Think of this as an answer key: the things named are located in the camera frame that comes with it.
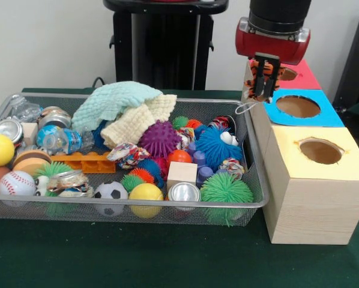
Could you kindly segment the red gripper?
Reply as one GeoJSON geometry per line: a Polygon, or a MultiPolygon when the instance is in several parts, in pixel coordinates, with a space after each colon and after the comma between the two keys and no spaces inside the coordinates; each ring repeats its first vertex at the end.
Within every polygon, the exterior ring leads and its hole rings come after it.
{"type": "Polygon", "coordinates": [[[270,101],[278,79],[280,62],[289,65],[298,65],[303,59],[310,41],[310,30],[303,28],[297,34],[297,41],[281,38],[268,37],[242,30],[237,26],[235,35],[236,51],[239,55],[254,58],[258,62],[254,85],[255,95],[261,95],[264,88],[264,65],[263,53],[278,56],[279,58],[267,59],[268,80],[266,82],[266,100],[270,101]]]}

